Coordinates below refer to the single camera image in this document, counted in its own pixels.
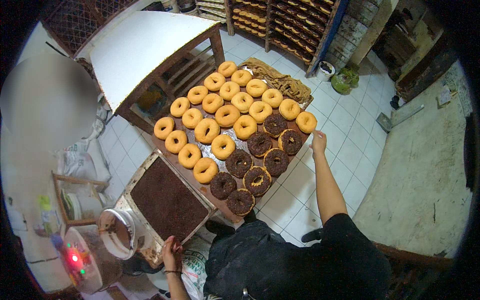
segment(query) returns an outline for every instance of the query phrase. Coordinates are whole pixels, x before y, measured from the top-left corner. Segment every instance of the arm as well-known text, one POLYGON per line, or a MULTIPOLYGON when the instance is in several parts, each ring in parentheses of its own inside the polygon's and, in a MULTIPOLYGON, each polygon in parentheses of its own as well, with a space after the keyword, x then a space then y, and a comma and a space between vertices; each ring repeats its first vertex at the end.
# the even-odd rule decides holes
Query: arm
POLYGON ((310 147, 313 150, 315 161, 317 204, 320 219, 322 219, 322 224, 325 225, 328 219, 336 214, 348 214, 347 205, 325 158, 327 136, 321 131, 313 131, 312 134, 313 141, 310 147))
MULTIPOLYGON (((162 248, 163 263, 165 264, 165 271, 180 271, 182 270, 181 253, 183 247, 180 246, 177 238, 169 237, 165 241, 162 248)), ((168 289, 173 300, 190 300, 190 296, 185 289, 185 285, 181 279, 181 273, 167 273, 168 289)))

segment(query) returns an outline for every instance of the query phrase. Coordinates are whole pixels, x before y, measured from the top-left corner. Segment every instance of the hand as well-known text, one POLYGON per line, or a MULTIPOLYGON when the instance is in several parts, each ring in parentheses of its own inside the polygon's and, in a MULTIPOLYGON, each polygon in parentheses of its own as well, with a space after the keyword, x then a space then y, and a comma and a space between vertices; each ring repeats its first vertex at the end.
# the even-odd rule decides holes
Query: hand
POLYGON ((310 144, 310 148, 313 150, 313 159, 315 160, 318 156, 325 155, 325 148, 327 148, 327 135, 319 130, 314 130, 312 134, 313 140, 310 144))
POLYGON ((166 271, 181 271, 183 247, 175 236, 170 236, 162 247, 163 263, 166 271))

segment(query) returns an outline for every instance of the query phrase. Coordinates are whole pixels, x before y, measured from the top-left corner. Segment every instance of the wooden board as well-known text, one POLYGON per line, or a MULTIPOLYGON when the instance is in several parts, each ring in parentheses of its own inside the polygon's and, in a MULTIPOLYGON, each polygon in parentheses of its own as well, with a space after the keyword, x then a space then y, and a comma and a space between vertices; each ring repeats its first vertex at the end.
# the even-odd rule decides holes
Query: wooden board
MULTIPOLYGON (((246 92, 245 87, 241 87, 240 90, 242 92, 246 92)), ((261 101, 261 100, 262 100, 261 97, 255 97, 254 98, 254 101, 261 101)), ((225 105, 229 105, 229 104, 230 104, 229 101, 225 101, 225 105)), ((191 105, 191 108, 199 109, 202 112, 204 118, 215 119, 215 114, 209 114, 209 113, 205 112, 202 109, 202 104, 191 105)), ((280 112, 278 111, 277 108, 274 108, 273 113, 274 114, 279 114, 280 112)), ((220 160, 213 155, 213 153, 211 151, 211 148, 212 148, 211 145, 202 144, 202 143, 198 142, 195 139, 193 129, 186 128, 182 124, 181 118, 175 118, 172 115, 169 115, 169 116, 172 117, 175 121, 175 130, 185 131, 185 133, 187 134, 187 137, 188 137, 188 142, 198 145, 198 147, 202 151, 202 156, 203 157, 212 158, 217 163, 218 169, 219 169, 220 172, 228 172, 227 168, 225 167, 225 161, 220 160)), ((309 134, 305 134, 305 133, 301 132, 301 130, 296 125, 295 120, 287 121, 287 123, 288 123, 288 128, 293 129, 293 130, 297 131, 298 133, 300 133, 300 135, 302 136, 302 143, 305 143, 309 134)), ((263 125, 258 125, 258 130, 257 131, 262 132, 263 131, 263 125)), ((220 128, 220 134, 229 135, 232 138, 232 140, 236 143, 238 149, 243 149, 247 153, 250 153, 248 151, 247 142, 244 141, 244 140, 238 139, 236 134, 235 134, 235 131, 233 130, 233 128, 231 128, 231 127, 230 128, 221 127, 220 128)), ((152 135, 152 141, 157 146, 157 148, 164 154, 165 158, 170 163, 172 163, 173 167, 178 170, 178 172, 192 185, 192 187, 194 187, 196 190, 198 190, 198 192, 201 193, 203 196, 205 196, 208 199, 208 201, 210 201, 213 205, 215 205, 225 215, 226 218, 228 218, 229 220, 231 220, 234 223, 237 223, 237 222, 241 221, 242 217, 233 214, 229 210, 229 208, 227 207, 226 201, 219 200, 212 195, 212 193, 210 192, 210 187, 209 187, 208 184, 199 183, 195 179, 195 177, 193 176, 193 172, 192 172, 191 169, 186 169, 182 165, 180 165, 180 163, 178 161, 178 155, 170 153, 165 148, 165 141, 158 139, 155 135, 152 135)), ((272 142, 273 142, 272 147, 277 148, 278 147, 278 140, 275 139, 275 138, 272 138, 272 142)), ((253 157, 253 163, 254 163, 255 166, 261 166, 261 167, 264 166, 262 158, 260 159, 260 158, 254 157, 254 156, 252 156, 252 157, 253 157)), ((290 161, 292 161, 293 157, 295 157, 295 155, 288 156, 290 161)), ((233 177, 233 178, 235 178, 235 180, 237 181, 237 189, 243 188, 242 180, 240 178, 236 178, 236 177, 233 177)), ((276 177, 272 177, 272 183, 275 182, 275 181, 276 181, 276 177)))

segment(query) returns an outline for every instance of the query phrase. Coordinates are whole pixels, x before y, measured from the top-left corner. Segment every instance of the brick wall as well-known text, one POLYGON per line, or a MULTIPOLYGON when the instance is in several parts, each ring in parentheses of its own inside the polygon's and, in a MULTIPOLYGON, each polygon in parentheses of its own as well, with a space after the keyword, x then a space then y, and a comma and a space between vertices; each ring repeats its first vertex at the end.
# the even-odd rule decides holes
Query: brick wall
POLYGON ((343 68, 360 44, 383 0, 350 0, 324 60, 343 68))

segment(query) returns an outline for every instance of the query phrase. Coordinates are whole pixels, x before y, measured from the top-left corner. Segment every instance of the brown cloth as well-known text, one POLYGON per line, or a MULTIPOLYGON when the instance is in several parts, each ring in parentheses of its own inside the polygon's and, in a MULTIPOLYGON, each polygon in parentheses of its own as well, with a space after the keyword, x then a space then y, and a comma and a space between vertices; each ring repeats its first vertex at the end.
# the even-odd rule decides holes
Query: brown cloth
POLYGON ((300 80, 278 72, 261 60, 249 58, 239 66, 247 66, 257 78, 265 79, 269 85, 279 90, 284 96, 290 97, 298 103, 310 103, 313 100, 312 90, 300 80))

